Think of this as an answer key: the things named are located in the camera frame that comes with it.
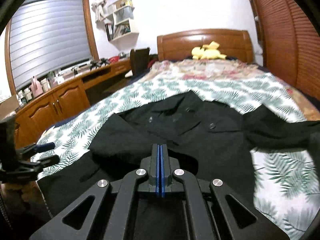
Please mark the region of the black horse figurine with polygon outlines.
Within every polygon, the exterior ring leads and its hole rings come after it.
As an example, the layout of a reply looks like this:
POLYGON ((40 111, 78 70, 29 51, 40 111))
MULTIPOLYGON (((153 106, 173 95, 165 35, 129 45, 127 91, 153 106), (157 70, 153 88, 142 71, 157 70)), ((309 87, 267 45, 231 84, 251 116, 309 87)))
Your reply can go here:
POLYGON ((104 66, 107 66, 110 64, 110 61, 106 58, 101 58, 99 59, 98 61, 94 60, 94 59, 91 59, 90 61, 90 70, 92 69, 97 69, 97 68, 100 68, 100 67, 104 67, 104 66))

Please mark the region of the green leaf print bedsheet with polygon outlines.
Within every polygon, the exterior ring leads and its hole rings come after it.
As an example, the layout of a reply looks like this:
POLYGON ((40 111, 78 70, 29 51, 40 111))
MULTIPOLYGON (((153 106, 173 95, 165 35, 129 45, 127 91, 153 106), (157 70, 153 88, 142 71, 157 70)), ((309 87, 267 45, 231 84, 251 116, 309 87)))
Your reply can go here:
MULTIPOLYGON (((266 106, 289 123, 308 121, 271 74, 242 80, 157 77, 137 81, 99 101, 76 118, 56 124, 40 137, 40 144, 54 142, 56 145, 44 156, 56 154, 60 162, 46 168, 39 180, 72 165, 86 154, 94 136, 110 116, 189 91, 203 101, 224 103, 240 114, 266 106)), ((290 239, 301 239, 319 213, 319 132, 312 139, 310 149, 254 148, 251 157, 255 186, 250 202, 290 239)))

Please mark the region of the wooden louvered wardrobe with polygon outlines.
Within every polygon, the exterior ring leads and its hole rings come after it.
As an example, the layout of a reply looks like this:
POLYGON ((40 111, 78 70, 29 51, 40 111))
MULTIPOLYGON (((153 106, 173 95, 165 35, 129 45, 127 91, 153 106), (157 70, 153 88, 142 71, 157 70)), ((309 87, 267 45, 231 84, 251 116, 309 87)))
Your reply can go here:
POLYGON ((264 66, 319 98, 319 35, 294 0, 253 0, 262 27, 264 66))

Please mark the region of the wooden headboard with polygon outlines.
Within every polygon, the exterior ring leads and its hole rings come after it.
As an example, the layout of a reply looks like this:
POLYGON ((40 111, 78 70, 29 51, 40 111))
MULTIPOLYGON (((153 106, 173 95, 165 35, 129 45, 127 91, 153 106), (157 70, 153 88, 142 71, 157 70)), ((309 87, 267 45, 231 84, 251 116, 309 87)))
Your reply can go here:
POLYGON ((246 30, 198 29, 157 37, 159 61, 182 61, 191 55, 194 47, 209 45, 212 41, 220 46, 218 50, 245 63, 254 62, 253 46, 246 30))

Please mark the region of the pink bottle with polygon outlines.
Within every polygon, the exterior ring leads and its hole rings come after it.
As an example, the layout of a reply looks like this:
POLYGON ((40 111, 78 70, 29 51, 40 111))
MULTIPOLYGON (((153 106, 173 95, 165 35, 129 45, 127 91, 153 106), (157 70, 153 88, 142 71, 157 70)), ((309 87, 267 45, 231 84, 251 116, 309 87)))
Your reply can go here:
POLYGON ((43 94, 43 89, 41 83, 37 80, 36 76, 33 76, 31 79, 31 92, 34 98, 37 98, 41 94, 43 94))

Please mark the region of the black coat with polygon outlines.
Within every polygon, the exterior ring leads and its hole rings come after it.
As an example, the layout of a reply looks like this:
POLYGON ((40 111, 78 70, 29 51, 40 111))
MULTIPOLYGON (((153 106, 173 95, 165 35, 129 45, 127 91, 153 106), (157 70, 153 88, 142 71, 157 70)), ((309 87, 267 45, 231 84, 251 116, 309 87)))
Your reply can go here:
POLYGON ((154 144, 165 144, 182 169, 202 180, 222 179, 252 201, 251 150, 310 149, 318 132, 317 121, 289 123, 266 106, 240 114, 189 91, 110 116, 86 154, 38 185, 56 215, 98 180, 123 178, 151 155, 154 144))

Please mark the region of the dark wooden chair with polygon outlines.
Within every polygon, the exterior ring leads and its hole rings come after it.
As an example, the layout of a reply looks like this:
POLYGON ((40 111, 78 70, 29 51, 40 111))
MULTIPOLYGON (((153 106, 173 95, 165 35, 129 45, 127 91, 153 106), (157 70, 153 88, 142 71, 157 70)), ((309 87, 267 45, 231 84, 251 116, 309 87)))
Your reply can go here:
POLYGON ((132 49, 130 51, 130 65, 133 76, 138 76, 147 69, 150 48, 132 49))

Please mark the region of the yellow plush toy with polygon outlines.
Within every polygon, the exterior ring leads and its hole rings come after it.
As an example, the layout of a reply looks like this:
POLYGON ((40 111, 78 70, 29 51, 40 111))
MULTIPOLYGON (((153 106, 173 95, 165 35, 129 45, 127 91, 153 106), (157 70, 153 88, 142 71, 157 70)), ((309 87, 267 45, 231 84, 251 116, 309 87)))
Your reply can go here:
POLYGON ((214 59, 226 59, 227 55, 221 54, 219 51, 220 45, 212 41, 210 44, 204 44, 201 47, 194 47, 191 51, 193 60, 214 60, 214 59))

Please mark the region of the white wall shelf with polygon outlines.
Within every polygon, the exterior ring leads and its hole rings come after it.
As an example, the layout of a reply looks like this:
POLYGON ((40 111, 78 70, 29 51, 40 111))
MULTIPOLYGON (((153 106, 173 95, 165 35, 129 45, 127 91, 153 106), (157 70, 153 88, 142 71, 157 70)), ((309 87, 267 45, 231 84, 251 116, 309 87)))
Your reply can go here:
POLYGON ((110 42, 139 35, 132 0, 117 0, 107 7, 105 29, 110 42))

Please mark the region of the floral quilt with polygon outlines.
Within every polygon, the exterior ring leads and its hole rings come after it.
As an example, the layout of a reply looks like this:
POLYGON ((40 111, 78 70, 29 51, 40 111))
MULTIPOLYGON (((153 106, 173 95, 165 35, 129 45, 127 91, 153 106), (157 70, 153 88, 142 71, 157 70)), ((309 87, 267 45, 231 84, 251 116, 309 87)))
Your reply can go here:
MULTIPOLYGON (((165 79, 197 79, 197 80, 242 80, 262 77, 268 72, 256 63, 243 63, 240 60, 190 60, 171 62, 168 60, 153 63, 143 80, 155 77, 165 79)), ((319 107, 307 96, 285 83, 282 79, 271 75, 277 85, 282 85, 302 111, 307 120, 319 120, 319 107)))

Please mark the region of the red basket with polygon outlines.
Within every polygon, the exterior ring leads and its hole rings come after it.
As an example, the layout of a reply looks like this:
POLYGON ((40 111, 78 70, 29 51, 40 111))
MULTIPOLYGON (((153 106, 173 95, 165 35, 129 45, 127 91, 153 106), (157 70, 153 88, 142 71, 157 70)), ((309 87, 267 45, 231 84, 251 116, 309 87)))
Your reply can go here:
POLYGON ((108 61, 110 63, 116 63, 119 61, 119 56, 113 56, 113 57, 109 58, 108 61))

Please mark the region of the wooden desk cabinet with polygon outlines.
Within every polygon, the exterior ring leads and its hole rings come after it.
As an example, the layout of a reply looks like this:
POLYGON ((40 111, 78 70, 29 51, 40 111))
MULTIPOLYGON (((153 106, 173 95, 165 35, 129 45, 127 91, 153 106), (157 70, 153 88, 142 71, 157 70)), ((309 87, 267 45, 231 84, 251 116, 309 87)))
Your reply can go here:
POLYGON ((129 59, 100 67, 65 81, 17 109, 16 148, 37 142, 53 124, 76 116, 109 96, 109 88, 124 79, 129 70, 129 59))

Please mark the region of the grey window blind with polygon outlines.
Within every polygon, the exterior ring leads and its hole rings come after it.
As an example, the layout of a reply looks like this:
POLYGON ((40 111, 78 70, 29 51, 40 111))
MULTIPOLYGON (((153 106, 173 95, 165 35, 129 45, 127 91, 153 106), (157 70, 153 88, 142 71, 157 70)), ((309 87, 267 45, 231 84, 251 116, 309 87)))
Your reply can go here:
POLYGON ((16 89, 91 56, 84 0, 26 0, 11 19, 9 52, 16 89))

